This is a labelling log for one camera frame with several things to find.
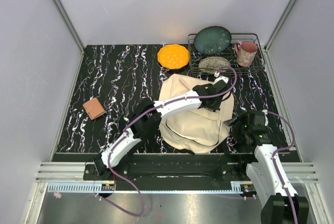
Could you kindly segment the brown leather wallet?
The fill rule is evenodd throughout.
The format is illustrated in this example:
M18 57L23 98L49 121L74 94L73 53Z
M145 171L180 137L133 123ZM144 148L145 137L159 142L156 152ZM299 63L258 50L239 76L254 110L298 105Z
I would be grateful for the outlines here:
M92 98L83 104L84 110L91 120L95 120L106 113L98 98Z

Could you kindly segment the dark teal plate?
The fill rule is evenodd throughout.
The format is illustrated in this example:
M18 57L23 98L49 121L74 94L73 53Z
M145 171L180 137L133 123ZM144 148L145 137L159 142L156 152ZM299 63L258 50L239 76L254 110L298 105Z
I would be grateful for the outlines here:
M214 55L224 51L231 43L230 31L222 26L210 26L200 30L194 38L196 50L202 54Z

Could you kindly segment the orange polka dot plate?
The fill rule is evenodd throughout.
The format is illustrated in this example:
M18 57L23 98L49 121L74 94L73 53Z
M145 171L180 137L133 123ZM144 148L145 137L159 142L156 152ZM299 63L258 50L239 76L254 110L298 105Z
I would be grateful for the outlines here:
M158 63L167 69L181 69L189 63L188 49L179 44L162 47L157 54Z

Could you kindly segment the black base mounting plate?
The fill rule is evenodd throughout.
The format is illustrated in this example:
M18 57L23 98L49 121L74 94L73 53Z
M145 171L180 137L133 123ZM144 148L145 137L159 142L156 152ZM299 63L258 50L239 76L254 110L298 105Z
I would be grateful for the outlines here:
M257 161L252 154L134 154L123 157L113 170L134 182L158 179L247 181L246 167Z

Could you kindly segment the beige patterned plate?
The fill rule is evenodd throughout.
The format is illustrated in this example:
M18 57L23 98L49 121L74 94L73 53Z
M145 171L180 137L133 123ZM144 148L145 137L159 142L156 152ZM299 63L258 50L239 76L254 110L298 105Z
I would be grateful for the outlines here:
M198 69L205 74L214 74L216 71L226 71L223 66L231 66L231 63L224 57L211 56L201 60L198 64Z

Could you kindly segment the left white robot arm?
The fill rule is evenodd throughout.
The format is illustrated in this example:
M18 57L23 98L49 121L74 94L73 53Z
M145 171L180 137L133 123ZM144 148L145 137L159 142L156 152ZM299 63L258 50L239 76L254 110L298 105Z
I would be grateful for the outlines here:
M217 78L212 85L196 85L192 90L170 99L143 99L120 137L93 159L95 175L101 180L109 179L113 167L143 138L149 136L153 129L158 128L162 120L188 110L218 110L223 96L229 93L235 84L236 82L233 82L229 85L228 80Z

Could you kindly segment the pink patterned mug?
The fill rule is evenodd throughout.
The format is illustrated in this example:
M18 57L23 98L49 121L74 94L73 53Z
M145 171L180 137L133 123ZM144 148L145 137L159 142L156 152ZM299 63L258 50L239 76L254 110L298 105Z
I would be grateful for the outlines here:
M241 67L250 67L256 56L258 46L254 42L234 43L234 50L237 56L237 64Z

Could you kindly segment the beige canvas backpack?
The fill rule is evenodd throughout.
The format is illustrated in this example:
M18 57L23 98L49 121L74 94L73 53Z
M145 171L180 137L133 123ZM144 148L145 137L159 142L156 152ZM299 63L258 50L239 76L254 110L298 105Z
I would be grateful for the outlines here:
M196 85L212 85L213 82L180 74L173 74L163 82L159 100L180 96ZM221 144L230 133L224 121L232 118L234 96L223 96L220 109L213 112L205 108L184 111L162 120L159 130L163 140L178 150L193 153L209 153Z

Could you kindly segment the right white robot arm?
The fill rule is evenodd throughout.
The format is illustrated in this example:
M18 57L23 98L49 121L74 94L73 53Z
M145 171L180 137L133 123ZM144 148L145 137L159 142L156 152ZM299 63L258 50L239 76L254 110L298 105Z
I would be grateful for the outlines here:
M279 158L285 150L268 137L268 110L249 111L224 122L231 136L254 151L255 162L237 167L238 177L251 180L260 199L261 223L307 223L309 202L294 189Z

